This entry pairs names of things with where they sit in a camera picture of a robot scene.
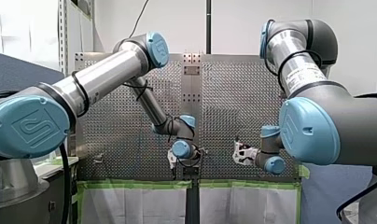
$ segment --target blue logo cap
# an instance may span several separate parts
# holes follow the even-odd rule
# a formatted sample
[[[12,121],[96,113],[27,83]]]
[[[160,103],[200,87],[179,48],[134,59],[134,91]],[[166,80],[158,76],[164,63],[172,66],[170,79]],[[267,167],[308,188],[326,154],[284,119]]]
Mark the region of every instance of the blue logo cap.
[[[333,120],[316,102],[295,97],[279,113],[281,138],[287,153],[316,165],[334,163],[340,155],[340,136]]]
[[[285,170],[285,161],[281,157],[274,156],[265,162],[264,170],[273,175],[280,175]]]
[[[157,68],[162,68],[168,63],[168,45],[159,33],[147,33],[147,51],[151,61]]]
[[[0,104],[0,156],[45,156],[61,145],[68,132],[66,112],[49,98],[20,96]]]
[[[191,156],[191,148],[187,142],[178,140],[172,146],[172,153],[179,159],[188,159]]]

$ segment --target black cable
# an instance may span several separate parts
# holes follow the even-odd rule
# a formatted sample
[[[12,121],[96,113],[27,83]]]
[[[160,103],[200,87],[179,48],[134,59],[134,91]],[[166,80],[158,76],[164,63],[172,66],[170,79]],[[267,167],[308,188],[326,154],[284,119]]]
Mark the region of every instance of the black cable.
[[[72,78],[76,82],[76,85],[78,85],[78,87],[80,88],[81,92],[84,95],[84,110],[79,115],[77,115],[77,117],[80,118],[83,115],[85,115],[90,109],[90,97],[87,94],[86,89],[84,89],[83,85],[81,85],[80,82],[78,81],[78,79],[76,77],[76,73],[77,73],[77,71],[74,71],[72,73]]]
[[[186,123],[185,120],[183,120],[183,119],[181,119],[181,118],[175,118],[175,119],[178,119],[178,120],[182,121],[184,124],[186,124],[186,126],[188,126],[188,128],[191,130],[191,132],[192,132],[192,137],[194,138],[194,136],[195,136],[195,131],[194,131],[194,129],[193,129],[191,126],[189,126],[189,125]]]
[[[278,74],[276,74],[271,68],[270,66],[268,65],[268,59],[267,59],[267,45],[268,45],[268,30],[270,29],[270,24],[271,22],[274,22],[275,20],[268,20],[267,21],[267,24],[265,26],[265,35],[264,35],[264,39],[265,39],[265,45],[264,45],[264,63],[265,63],[265,67],[267,68],[268,71],[270,71],[271,74],[273,74],[274,76],[278,76]]]
[[[0,99],[6,98],[10,95],[17,93],[18,91],[0,91]]]
[[[194,167],[195,165],[197,165],[197,164],[200,162],[201,157],[200,157],[199,159],[197,159],[197,160],[195,161],[195,163],[192,164],[192,165],[190,165],[190,166],[185,165],[185,164],[184,164],[179,158],[176,157],[176,159],[177,159],[177,161],[180,163],[180,165],[182,165],[183,167],[185,167],[185,168],[191,168],[191,167]]]
[[[147,3],[148,3],[148,0],[145,1],[145,4],[144,4],[143,7],[142,7],[142,11],[140,12],[138,19],[136,20],[135,26],[133,27],[133,32],[130,34],[130,37],[129,37],[129,38],[133,37],[133,34],[135,33],[135,30],[136,30],[136,27],[138,26],[138,23],[139,23],[139,21],[140,21],[140,18],[142,17],[143,12],[145,11],[145,8],[146,8],[146,6],[147,6]]]
[[[319,60],[319,63],[318,63],[318,67],[320,69],[320,67],[322,67],[322,57],[315,51],[313,50],[310,50],[310,49],[304,49],[304,50],[300,50],[300,51],[297,51],[297,52],[294,52],[294,53],[291,53],[289,56],[287,56],[282,62],[281,62],[281,65],[279,66],[279,69],[278,69],[278,84],[279,86],[281,87],[281,89],[283,91],[285,91],[285,88],[284,86],[282,85],[282,80],[281,80],[281,77],[282,77],[282,70],[285,66],[285,64],[290,60],[292,59],[293,57],[295,57],[296,55],[298,54],[301,54],[301,53],[309,53],[309,54],[313,54],[318,60]]]
[[[70,200],[72,196],[70,190],[69,160],[67,158],[67,153],[63,143],[60,145],[60,151],[61,157],[63,159],[63,218],[61,223],[66,224],[69,215]]]
[[[166,132],[168,133],[168,143],[171,142],[171,138],[172,138],[172,131],[174,130],[174,117],[172,117],[171,115],[167,115],[167,117],[169,117],[169,122],[166,126]]]
[[[136,101],[139,100],[139,98],[143,95],[143,93],[145,93],[146,89],[149,89],[151,91],[153,91],[153,88],[152,87],[149,87],[148,86],[148,81],[146,80],[145,82],[145,85],[144,86],[132,86],[132,85],[128,85],[128,84],[122,84],[123,86],[126,86],[126,87],[131,87],[131,88],[135,88],[135,89],[142,89],[142,91],[139,93],[139,95],[136,97]]]
[[[337,208],[337,217],[342,220],[342,217],[341,217],[341,211],[347,207],[349,204],[351,203],[354,203],[355,201],[359,200],[360,198],[366,196],[367,194],[369,194],[370,192],[374,191],[375,189],[377,189],[377,182],[371,186],[369,186],[368,188],[360,191],[357,195],[355,195],[354,197],[352,197],[351,199],[349,199],[348,201],[346,201],[345,203],[343,203],[342,205],[340,205],[340,207]]]

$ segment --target metal post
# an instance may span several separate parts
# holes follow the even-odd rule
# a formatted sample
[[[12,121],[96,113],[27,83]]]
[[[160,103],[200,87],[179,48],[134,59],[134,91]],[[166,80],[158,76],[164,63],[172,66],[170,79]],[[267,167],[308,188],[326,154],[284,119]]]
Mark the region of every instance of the metal post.
[[[200,188],[198,183],[198,167],[183,168],[183,179],[191,180],[191,189],[186,191],[185,224],[200,224]]]
[[[206,54],[211,54],[212,43],[212,0],[206,0]]]

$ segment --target pegboard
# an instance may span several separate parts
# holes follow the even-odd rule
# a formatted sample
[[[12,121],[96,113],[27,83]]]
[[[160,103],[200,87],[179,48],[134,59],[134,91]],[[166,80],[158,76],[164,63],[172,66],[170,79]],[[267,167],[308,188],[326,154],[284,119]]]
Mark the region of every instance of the pegboard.
[[[108,55],[78,53],[76,70]],[[299,181],[297,166],[284,151],[286,170],[279,176],[232,159],[236,135],[259,147],[261,126],[277,124],[280,90],[258,56],[172,54],[164,68],[145,78],[165,113],[196,117],[196,143],[208,151],[201,178]],[[88,150],[80,162],[80,179],[172,179],[166,155],[174,139],[168,143],[168,136],[151,131],[129,88],[121,86],[107,95],[80,123]]]

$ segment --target label sticker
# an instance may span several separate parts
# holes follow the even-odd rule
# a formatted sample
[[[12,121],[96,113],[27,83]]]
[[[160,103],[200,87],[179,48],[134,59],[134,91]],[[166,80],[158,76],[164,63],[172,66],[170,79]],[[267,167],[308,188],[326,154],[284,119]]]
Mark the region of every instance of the label sticker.
[[[298,90],[300,87],[317,82],[327,80],[322,71],[314,63],[306,63],[304,66],[290,72],[286,77],[286,84],[290,94]]]

